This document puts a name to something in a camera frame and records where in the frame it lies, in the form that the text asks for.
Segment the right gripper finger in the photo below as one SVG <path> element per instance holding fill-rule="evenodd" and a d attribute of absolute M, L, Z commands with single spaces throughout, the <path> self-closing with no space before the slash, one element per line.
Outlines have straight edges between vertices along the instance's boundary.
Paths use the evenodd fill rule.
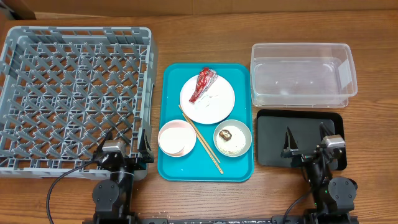
<path fill-rule="evenodd" d="M 325 124 L 324 122 L 321 122 L 319 125 L 319 130 L 320 130 L 320 139 L 323 140 L 324 137 L 327 136 L 333 136 L 334 132 L 331 131 Z"/>
<path fill-rule="evenodd" d="M 284 151 L 297 151 L 298 146 L 289 127 L 285 132 Z"/>

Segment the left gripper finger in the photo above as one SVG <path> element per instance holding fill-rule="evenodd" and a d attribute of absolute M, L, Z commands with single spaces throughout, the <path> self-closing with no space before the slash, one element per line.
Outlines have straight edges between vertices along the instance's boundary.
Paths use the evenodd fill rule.
<path fill-rule="evenodd" d="M 95 155 L 98 156 L 99 154 L 101 154 L 103 152 L 103 146 L 105 144 L 106 141 L 108 140 L 112 140 L 113 138 L 113 134 L 111 131 L 108 131 L 104 137 L 104 139 L 101 141 L 101 143 L 99 144 L 99 146 L 96 148 L 95 151 Z"/>
<path fill-rule="evenodd" d="M 153 159 L 154 155 L 147 138 L 146 130 L 142 129 L 141 140 L 138 147 L 138 152 L 141 154 L 143 159 Z"/>

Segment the pink shallow bowl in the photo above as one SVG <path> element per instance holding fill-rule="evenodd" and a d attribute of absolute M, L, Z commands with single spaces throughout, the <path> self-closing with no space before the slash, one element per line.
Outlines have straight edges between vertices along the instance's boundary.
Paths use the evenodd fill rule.
<path fill-rule="evenodd" d="M 180 119 L 165 123 L 158 134 L 160 150 L 171 157 L 182 157 L 191 152 L 197 141 L 191 124 Z"/>

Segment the wooden chopstick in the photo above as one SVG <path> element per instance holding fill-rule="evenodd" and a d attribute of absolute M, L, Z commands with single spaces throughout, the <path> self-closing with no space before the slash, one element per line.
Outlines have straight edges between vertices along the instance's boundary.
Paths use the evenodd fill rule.
<path fill-rule="evenodd" d="M 205 138 L 203 137 L 203 135 L 201 134 L 201 132 L 199 132 L 198 128 L 195 126 L 194 122 L 185 114 L 185 112 L 183 111 L 181 105 L 178 106 L 184 116 L 184 118 L 193 126 L 195 132 L 197 133 L 199 140 L 201 141 L 201 143 L 203 144 L 203 147 L 205 149 L 207 149 L 209 151 L 209 153 L 211 154 L 211 156 L 215 159 L 215 161 L 217 163 L 221 163 L 221 161 L 218 159 L 218 156 L 214 153 L 214 151 L 212 150 L 212 148 L 210 147 L 210 145 L 207 143 L 207 141 L 205 140 Z"/>
<path fill-rule="evenodd" d="M 196 126 L 194 125 L 194 123 L 185 115 L 185 113 L 182 113 L 183 117 L 185 118 L 185 120 L 192 125 L 192 127 L 195 130 L 195 134 L 198 138 L 198 140 L 200 141 L 201 145 L 204 147 L 205 151 L 207 152 L 207 154 L 209 155 L 209 157 L 211 158 L 211 160 L 213 161 L 214 165 L 216 166 L 216 168 L 218 169 L 218 171 L 220 172 L 221 175 L 224 174 L 222 168 L 219 165 L 219 162 L 216 160 L 216 157 L 213 155 L 213 152 L 210 148 L 210 146 L 208 145 L 208 143 L 204 140 L 204 138 L 202 137 L 202 135 L 200 134 L 199 130 L 196 128 Z"/>

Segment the grey bowl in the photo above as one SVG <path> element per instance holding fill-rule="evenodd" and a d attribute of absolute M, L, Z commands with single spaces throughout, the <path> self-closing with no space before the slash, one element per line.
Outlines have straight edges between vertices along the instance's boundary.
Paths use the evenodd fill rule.
<path fill-rule="evenodd" d="M 217 147 L 217 145 L 216 145 L 216 135 L 217 135 L 217 134 L 219 133 L 219 131 L 222 130 L 225 126 L 235 126 L 235 127 L 239 128 L 239 129 L 244 133 L 244 135 L 245 135 L 245 138 L 246 138 L 245 147 L 244 147 L 243 150 L 242 150 L 239 154 L 237 154 L 237 155 L 234 155 L 234 156 L 226 155 L 226 154 L 222 153 L 222 152 L 218 149 L 218 147 Z M 239 156 L 242 156 L 243 154 L 247 153 L 248 150 L 250 150 L 251 144 L 252 144 L 252 135 L 251 135 L 250 129 L 249 129 L 243 122 L 238 121 L 238 120 L 235 120 L 235 119 L 229 119 L 229 120 L 226 120 L 226 121 L 221 122 L 221 123 L 216 127 L 216 129 L 215 129 L 215 131 L 214 131 L 214 135 L 213 135 L 213 142 L 214 142 L 214 145 L 215 145 L 216 149 L 217 149 L 220 153 L 222 153 L 223 155 L 228 156 L 228 157 L 239 157 Z"/>

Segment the brown food chunk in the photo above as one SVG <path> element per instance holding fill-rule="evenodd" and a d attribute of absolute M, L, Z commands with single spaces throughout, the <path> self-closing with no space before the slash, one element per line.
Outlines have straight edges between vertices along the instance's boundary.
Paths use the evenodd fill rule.
<path fill-rule="evenodd" d="M 224 141 L 229 141 L 232 137 L 232 134 L 227 129 L 222 129 L 218 135 Z"/>

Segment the white round plate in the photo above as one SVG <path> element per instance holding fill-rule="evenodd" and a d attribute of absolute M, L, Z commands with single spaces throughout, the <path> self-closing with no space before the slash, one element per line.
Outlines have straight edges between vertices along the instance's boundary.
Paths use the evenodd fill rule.
<path fill-rule="evenodd" d="M 207 108 L 196 109 L 194 105 L 189 102 L 190 97 L 195 91 L 196 82 L 197 75 L 191 77 L 183 85 L 180 92 L 180 105 L 185 114 L 192 121 L 200 124 L 215 124 L 227 118 L 232 112 L 235 104 L 235 94 L 231 84 L 225 78 L 218 76 L 205 93 L 217 93 L 219 94 L 219 98 Z"/>

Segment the red foil snack wrapper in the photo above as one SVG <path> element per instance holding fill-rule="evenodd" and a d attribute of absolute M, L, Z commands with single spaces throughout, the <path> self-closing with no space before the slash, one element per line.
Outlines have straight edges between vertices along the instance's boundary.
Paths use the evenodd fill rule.
<path fill-rule="evenodd" d="M 205 67 L 197 76 L 197 82 L 195 91 L 189 99 L 189 102 L 195 104 L 195 102 L 209 89 L 210 86 L 218 78 L 218 74 L 215 70 Z"/>

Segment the white rice pile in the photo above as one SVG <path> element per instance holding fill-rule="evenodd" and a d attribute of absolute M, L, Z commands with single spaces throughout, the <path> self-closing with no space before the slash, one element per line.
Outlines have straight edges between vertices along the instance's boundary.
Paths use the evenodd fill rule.
<path fill-rule="evenodd" d="M 227 129 L 231 134 L 232 137 L 229 141 L 224 141 L 216 135 L 216 145 L 218 149 L 229 156 L 234 156 L 239 154 L 246 144 L 246 138 L 244 133 L 235 126 L 225 126 L 223 129 Z"/>

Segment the white paper napkin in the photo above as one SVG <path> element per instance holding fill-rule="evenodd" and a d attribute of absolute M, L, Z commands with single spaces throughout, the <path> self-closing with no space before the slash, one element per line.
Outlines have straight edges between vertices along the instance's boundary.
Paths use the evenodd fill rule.
<path fill-rule="evenodd" d="M 209 107 L 214 101 L 219 98 L 219 94 L 209 94 L 205 93 L 193 104 L 196 109 L 204 109 Z"/>

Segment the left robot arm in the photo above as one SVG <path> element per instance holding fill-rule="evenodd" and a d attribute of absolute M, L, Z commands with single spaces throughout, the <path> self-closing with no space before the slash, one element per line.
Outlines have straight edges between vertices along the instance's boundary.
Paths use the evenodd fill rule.
<path fill-rule="evenodd" d="M 139 223 L 139 218 L 130 209 L 135 171 L 146 170 L 154 162 L 147 134 L 142 131 L 138 140 L 138 156 L 128 157 L 123 140 L 113 140 L 108 132 L 97 147 L 93 161 L 110 171 L 106 180 L 93 189 L 95 203 L 94 223 Z"/>

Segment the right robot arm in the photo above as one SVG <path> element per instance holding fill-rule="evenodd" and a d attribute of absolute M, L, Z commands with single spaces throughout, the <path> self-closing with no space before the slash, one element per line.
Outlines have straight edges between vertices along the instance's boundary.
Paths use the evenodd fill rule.
<path fill-rule="evenodd" d="M 298 148 L 291 130 L 287 128 L 281 157 L 291 158 L 290 165 L 301 168 L 310 190 L 291 204 L 281 222 L 293 223 L 290 211 L 312 195 L 315 208 L 306 210 L 296 223 L 357 223 L 358 219 L 349 213 L 354 210 L 358 185 L 353 179 L 333 177 L 329 166 L 343 155 L 345 140 L 339 134 L 332 134 L 323 123 L 319 128 L 321 143 L 305 151 Z"/>

